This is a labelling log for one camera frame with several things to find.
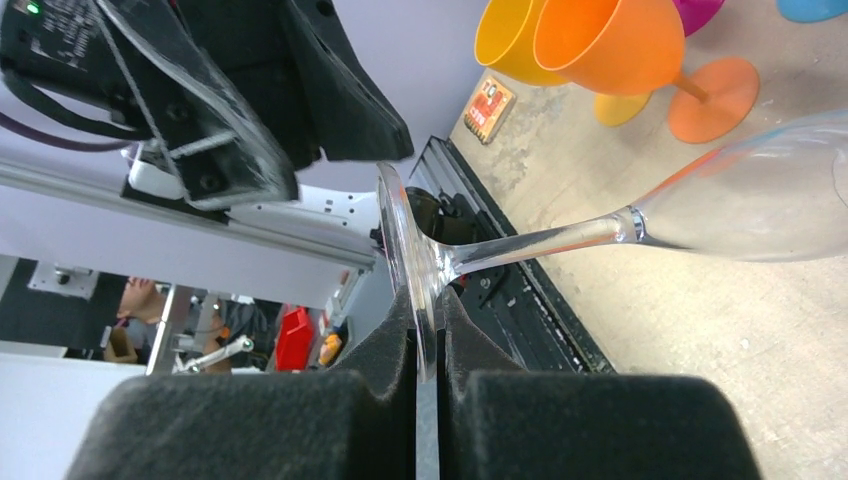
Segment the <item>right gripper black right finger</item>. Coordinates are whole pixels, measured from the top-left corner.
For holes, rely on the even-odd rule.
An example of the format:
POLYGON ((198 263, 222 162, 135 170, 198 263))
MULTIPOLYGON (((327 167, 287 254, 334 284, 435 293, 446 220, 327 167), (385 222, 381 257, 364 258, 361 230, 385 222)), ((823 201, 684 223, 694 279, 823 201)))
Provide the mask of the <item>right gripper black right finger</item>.
POLYGON ((522 368, 452 288, 439 325, 438 431, 445 479, 757 479, 736 412, 691 376, 522 368))

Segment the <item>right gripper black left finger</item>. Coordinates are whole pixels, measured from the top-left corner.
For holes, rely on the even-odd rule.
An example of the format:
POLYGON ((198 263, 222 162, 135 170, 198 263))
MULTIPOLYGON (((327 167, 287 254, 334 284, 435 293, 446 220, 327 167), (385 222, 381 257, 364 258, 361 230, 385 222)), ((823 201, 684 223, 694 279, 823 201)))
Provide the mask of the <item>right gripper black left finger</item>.
POLYGON ((411 479, 414 336, 400 290, 332 368, 151 375, 101 403, 70 479, 411 479))

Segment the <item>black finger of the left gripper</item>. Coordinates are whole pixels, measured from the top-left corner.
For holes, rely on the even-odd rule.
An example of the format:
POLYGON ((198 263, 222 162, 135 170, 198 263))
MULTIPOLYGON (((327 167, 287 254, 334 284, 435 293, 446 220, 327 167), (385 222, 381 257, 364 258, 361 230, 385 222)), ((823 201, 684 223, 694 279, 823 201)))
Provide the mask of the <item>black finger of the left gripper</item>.
POLYGON ((98 23, 155 139, 199 210, 300 197, 293 164, 166 1, 98 1, 98 23))
POLYGON ((406 122, 360 64, 331 1, 283 1, 280 19, 329 161, 413 155, 406 122))

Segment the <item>yellow wine glass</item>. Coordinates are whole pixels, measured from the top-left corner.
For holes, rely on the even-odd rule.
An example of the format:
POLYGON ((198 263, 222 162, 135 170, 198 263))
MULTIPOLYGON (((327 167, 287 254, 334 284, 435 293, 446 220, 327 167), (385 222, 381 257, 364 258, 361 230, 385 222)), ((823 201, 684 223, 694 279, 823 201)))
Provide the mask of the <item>yellow wine glass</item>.
MULTIPOLYGON (((565 77, 542 69, 534 57, 533 41, 543 6, 541 0, 489 1, 475 35, 476 61, 527 85, 566 84, 565 77)), ((651 97, 650 93, 631 96, 597 93, 595 118, 604 126, 620 126, 641 113, 651 97)))

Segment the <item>orange wine glass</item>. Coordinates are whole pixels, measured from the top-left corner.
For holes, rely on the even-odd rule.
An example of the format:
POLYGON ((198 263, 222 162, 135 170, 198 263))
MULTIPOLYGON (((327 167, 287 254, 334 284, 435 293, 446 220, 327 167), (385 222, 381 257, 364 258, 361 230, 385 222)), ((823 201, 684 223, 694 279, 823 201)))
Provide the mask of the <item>orange wine glass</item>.
POLYGON ((678 140, 690 144, 736 128, 760 90, 758 71, 739 57, 685 73, 683 23, 666 0, 547 1, 535 28, 534 57, 543 69, 600 94, 676 87, 667 122, 678 140))

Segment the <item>pink wine glass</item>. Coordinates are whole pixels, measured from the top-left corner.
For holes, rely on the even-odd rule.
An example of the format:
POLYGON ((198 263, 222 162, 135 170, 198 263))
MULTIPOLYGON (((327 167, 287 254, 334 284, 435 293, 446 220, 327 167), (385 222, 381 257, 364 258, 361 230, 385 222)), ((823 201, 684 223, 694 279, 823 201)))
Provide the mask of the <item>pink wine glass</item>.
POLYGON ((673 0, 684 35, 689 37, 709 23, 724 5, 724 0, 673 0))

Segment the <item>clear wine glass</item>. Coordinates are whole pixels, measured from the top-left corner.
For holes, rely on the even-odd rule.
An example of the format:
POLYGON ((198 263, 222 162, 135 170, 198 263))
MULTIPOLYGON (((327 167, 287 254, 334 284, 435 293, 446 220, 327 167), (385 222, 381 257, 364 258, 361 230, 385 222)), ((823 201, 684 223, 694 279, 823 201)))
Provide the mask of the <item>clear wine glass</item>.
POLYGON ((435 303, 459 277, 581 248, 636 244, 746 262, 847 251, 847 113, 806 116, 714 149, 629 205, 571 225, 446 245, 418 227, 396 169, 379 163, 377 199, 395 289, 416 329, 417 376, 437 367, 435 303))

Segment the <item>light blue wine glass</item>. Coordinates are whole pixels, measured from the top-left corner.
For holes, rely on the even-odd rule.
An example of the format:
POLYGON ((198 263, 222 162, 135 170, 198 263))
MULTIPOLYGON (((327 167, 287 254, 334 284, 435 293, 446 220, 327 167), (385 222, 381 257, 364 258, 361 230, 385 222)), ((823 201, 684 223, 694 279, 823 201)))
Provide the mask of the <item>light blue wine glass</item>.
POLYGON ((818 23, 847 13, 847 0, 777 0, 783 18, 794 23, 818 23))

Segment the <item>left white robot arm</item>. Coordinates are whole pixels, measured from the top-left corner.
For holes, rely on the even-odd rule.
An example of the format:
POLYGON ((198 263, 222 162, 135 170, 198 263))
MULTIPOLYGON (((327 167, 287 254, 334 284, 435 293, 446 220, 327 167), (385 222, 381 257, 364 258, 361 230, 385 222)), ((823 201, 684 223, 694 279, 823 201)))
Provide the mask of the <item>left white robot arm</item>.
POLYGON ((330 1, 5 1, 1 79, 87 143, 118 150, 126 199, 367 250, 371 193, 300 186, 318 160, 398 161, 409 130, 330 1))

